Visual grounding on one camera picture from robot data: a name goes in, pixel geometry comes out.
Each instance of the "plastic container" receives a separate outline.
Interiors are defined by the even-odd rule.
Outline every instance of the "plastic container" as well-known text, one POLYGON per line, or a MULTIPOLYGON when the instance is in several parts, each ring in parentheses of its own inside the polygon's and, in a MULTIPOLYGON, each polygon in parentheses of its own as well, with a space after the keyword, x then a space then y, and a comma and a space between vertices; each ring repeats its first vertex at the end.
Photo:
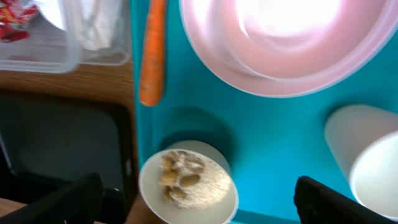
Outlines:
POLYGON ((83 20, 79 2, 60 0, 59 11, 67 32, 37 16, 29 26, 30 38, 0 43, 0 70, 66 73, 79 63, 118 66, 130 59, 128 0, 123 0, 112 46, 98 51, 83 48, 81 30, 89 23, 83 20))
POLYGON ((65 18, 64 32, 37 16, 29 26, 31 37, 11 43, 0 43, 0 70, 22 72, 65 73, 73 70, 81 60, 81 47, 76 38, 81 19, 73 1, 64 1, 60 13, 65 18))
POLYGON ((346 106, 330 117, 325 136, 355 199, 398 221, 398 115, 346 106))
POLYGON ((129 0, 122 0, 121 15, 116 24, 115 38, 110 48, 92 51, 83 49, 83 63, 120 66, 131 58, 131 28, 129 0))

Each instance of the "black plastic object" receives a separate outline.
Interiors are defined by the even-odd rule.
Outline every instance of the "black plastic object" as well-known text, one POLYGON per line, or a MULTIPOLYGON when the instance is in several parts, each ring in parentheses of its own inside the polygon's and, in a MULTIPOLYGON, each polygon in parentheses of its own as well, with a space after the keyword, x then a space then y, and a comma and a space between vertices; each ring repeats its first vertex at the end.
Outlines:
POLYGON ((124 223, 137 194, 131 126, 120 105, 0 91, 0 197, 30 204, 97 172, 96 221, 124 223))
POLYGON ((294 204, 303 224, 396 223, 306 176, 297 181, 294 204))
POLYGON ((98 174, 52 192, 0 218, 2 224, 93 224, 100 212, 104 187, 98 174))

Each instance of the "food in cup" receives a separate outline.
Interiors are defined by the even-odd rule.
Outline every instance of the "food in cup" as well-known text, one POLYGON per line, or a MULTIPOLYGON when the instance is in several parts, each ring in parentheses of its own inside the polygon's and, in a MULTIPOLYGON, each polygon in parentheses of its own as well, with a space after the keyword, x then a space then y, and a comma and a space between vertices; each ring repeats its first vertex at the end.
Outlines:
POLYGON ((210 207, 228 193, 232 180, 217 163, 186 151, 171 151, 162 158, 163 199, 179 208, 210 207))
POLYGON ((148 205, 148 207, 163 221, 167 223, 174 224, 203 224, 203 223, 229 223, 239 207, 239 195, 238 190, 234 184, 233 178, 231 176, 231 169, 229 167, 228 161, 225 157, 214 147, 209 144, 200 141, 188 140, 180 141, 169 146, 163 151, 159 151, 154 154, 148 160, 145 161, 139 174, 139 189, 142 195, 142 199, 148 205), (165 158, 173 157, 172 159, 172 170, 176 170, 179 175, 184 169, 181 169, 181 165, 185 164, 185 161, 180 161, 176 163, 174 161, 180 160, 181 154, 187 156, 193 154, 193 163, 188 161, 187 164, 190 165, 190 169, 197 169, 199 172, 200 180, 194 186, 191 187, 181 187, 179 186, 180 179, 177 178, 175 185, 173 186, 161 186, 158 181, 164 171, 163 161, 165 158), (211 165, 206 163, 207 160, 213 161, 219 167, 222 167, 228 175, 229 178, 226 179, 228 185, 228 191, 226 195, 220 196, 222 199, 212 205, 208 205, 205 209, 186 209, 182 206, 176 204, 176 198, 181 197, 184 202, 189 202, 192 200, 190 190, 195 187, 203 185, 206 179, 206 173, 211 170, 211 165))

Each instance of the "orange carrot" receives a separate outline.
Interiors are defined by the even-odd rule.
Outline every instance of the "orange carrot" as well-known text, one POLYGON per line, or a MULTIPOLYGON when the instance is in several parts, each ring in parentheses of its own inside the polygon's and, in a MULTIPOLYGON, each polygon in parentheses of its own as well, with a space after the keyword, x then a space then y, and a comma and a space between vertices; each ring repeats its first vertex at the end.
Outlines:
POLYGON ((163 95, 166 7, 167 0, 152 0, 148 12, 139 86, 139 100, 146 106, 156 106, 163 95))

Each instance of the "pink bowl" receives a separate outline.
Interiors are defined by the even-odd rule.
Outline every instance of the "pink bowl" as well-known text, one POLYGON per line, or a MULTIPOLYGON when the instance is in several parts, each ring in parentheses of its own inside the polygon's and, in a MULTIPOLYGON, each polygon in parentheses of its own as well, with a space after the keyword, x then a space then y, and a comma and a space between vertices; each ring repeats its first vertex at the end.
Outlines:
POLYGON ((340 1, 327 26, 300 35, 278 36, 261 30, 252 16, 245 17, 242 5, 238 7, 242 0, 220 0, 223 37, 237 61, 267 78, 296 82, 346 76, 389 38, 397 23, 398 1, 340 1))
POLYGON ((218 78, 253 95, 286 98, 307 95, 342 81, 378 53, 394 34, 398 24, 398 1, 388 1, 388 4, 387 1, 382 2, 391 7, 391 9, 384 8, 383 11, 392 11, 387 17, 381 16, 383 20, 376 22, 365 38, 366 41, 362 41, 361 45, 366 43, 367 47, 356 49, 356 57, 350 57, 341 66, 324 75, 302 78, 296 82, 280 82, 253 75, 230 54, 230 51, 224 47, 225 38, 220 32, 221 26, 218 20, 220 0, 180 0, 180 10, 191 46, 201 61, 218 78))

